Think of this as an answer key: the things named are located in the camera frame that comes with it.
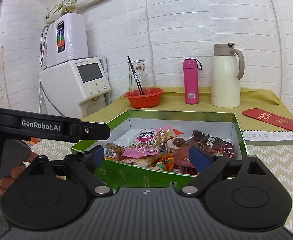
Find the person's left hand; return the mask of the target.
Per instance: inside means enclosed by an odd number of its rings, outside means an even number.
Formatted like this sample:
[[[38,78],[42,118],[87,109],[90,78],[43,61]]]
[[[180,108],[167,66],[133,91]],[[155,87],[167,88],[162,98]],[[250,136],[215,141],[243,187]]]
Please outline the person's left hand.
[[[14,183],[14,181],[22,174],[26,169],[25,163],[31,163],[38,157],[35,152],[30,152],[29,156],[21,164],[12,167],[10,176],[0,178],[0,195],[4,195],[7,189]]]

